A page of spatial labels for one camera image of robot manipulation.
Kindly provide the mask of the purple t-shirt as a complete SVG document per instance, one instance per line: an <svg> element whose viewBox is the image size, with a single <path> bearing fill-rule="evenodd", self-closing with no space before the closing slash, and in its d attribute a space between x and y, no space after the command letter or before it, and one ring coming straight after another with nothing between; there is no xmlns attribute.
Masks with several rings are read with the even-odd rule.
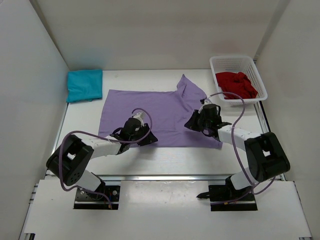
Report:
<svg viewBox="0 0 320 240"><path fill-rule="evenodd" d="M193 111L201 107L205 92L183 75L175 91L108 91L102 113L98 135L106 137L120 128L131 116L132 110L142 108L151 119L151 132L158 141L158 148L209 148L221 149L222 143L184 125Z"/></svg>

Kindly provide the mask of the red t-shirt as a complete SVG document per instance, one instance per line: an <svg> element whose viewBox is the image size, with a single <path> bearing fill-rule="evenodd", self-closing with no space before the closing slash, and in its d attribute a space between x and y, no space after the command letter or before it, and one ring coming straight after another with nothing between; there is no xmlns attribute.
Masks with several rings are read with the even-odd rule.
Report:
<svg viewBox="0 0 320 240"><path fill-rule="evenodd" d="M255 99L258 95L257 90L243 72L220 72L215 76L223 92L234 93L242 99Z"/></svg>

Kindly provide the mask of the teal t-shirt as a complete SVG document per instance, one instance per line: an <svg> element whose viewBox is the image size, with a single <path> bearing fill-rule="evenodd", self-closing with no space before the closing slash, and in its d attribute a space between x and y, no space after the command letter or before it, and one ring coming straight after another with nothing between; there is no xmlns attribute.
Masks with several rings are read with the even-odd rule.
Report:
<svg viewBox="0 0 320 240"><path fill-rule="evenodd" d="M69 71L67 90L67 103L102 99L103 71L101 69Z"/></svg>

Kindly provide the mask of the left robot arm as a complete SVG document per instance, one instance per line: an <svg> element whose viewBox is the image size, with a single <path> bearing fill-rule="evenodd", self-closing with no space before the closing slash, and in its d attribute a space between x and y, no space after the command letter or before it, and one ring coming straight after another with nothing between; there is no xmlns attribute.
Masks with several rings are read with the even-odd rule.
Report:
<svg viewBox="0 0 320 240"><path fill-rule="evenodd" d="M62 187L76 186L93 200L103 198L105 183L87 170L90 160L123 154L134 144L142 147L158 142L150 126L139 116L130 117L123 127L106 137L86 134L91 139L81 139L74 132L66 136L47 160L46 167L60 179Z"/></svg>

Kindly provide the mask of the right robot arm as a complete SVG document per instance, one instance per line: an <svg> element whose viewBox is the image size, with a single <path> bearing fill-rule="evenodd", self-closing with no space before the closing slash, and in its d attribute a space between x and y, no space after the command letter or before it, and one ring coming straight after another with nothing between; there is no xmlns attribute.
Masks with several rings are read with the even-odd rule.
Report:
<svg viewBox="0 0 320 240"><path fill-rule="evenodd" d="M187 129L200 132L206 137L230 144L238 158L238 149L245 151L248 167L238 162L241 172L226 180L224 193L230 200L238 199L243 190L254 187L291 169L290 162L273 132L255 133L235 127L234 123L224 122L221 107L209 103L194 110L184 125Z"/></svg>

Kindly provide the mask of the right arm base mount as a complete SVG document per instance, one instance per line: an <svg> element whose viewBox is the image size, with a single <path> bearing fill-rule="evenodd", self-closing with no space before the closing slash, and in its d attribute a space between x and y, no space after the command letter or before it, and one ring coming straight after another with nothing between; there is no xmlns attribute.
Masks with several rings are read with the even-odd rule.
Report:
<svg viewBox="0 0 320 240"><path fill-rule="evenodd" d="M200 200L209 199L211 212L248 212L257 211L255 196L252 188L235 189L228 180L224 185L209 185L207 192L199 193Z"/></svg>

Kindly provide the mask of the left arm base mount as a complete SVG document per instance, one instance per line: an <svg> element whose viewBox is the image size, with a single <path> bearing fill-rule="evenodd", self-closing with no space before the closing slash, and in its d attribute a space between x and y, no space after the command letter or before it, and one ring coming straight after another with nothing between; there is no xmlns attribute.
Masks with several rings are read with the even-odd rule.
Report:
<svg viewBox="0 0 320 240"><path fill-rule="evenodd" d="M81 188L77 189L73 208L76 210L118 210L120 192L120 183L105 182L102 193L108 197L110 200L110 202L108 202L104 196L88 193Z"/></svg>

